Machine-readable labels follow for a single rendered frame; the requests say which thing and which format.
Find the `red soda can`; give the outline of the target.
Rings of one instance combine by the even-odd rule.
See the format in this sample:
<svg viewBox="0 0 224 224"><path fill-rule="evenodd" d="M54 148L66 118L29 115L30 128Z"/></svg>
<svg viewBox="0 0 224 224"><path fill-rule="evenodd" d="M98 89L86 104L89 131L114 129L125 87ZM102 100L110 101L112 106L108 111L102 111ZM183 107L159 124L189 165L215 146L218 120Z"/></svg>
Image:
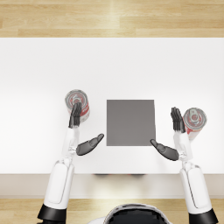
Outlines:
<svg viewBox="0 0 224 224"><path fill-rule="evenodd" d="M79 89L71 90L65 97L65 104L69 114L72 113L74 105L77 105L80 109L80 122L85 122L89 115L89 103L88 97L85 92Z"/></svg>
<svg viewBox="0 0 224 224"><path fill-rule="evenodd" d="M184 116L185 131L192 141L207 124L207 116L200 108L189 108Z"/></svg>

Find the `dark grey square mat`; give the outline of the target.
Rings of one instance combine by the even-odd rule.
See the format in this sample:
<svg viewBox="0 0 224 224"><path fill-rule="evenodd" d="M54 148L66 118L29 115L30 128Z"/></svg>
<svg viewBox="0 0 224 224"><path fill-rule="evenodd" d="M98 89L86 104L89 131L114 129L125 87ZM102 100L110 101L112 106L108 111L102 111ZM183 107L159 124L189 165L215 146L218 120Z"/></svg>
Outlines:
<svg viewBox="0 0 224 224"><path fill-rule="evenodd" d="M107 100L107 146L150 146L155 138L153 100Z"/></svg>

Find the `dark round robot body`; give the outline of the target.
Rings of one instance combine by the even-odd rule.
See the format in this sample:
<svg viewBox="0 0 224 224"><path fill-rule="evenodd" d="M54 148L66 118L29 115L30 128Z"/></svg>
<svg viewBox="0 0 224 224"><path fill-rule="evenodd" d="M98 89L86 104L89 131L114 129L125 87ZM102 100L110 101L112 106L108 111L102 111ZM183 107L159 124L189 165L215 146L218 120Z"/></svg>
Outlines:
<svg viewBox="0 0 224 224"><path fill-rule="evenodd" d="M113 208L105 217L88 224L172 224L163 212L154 206L132 203Z"/></svg>

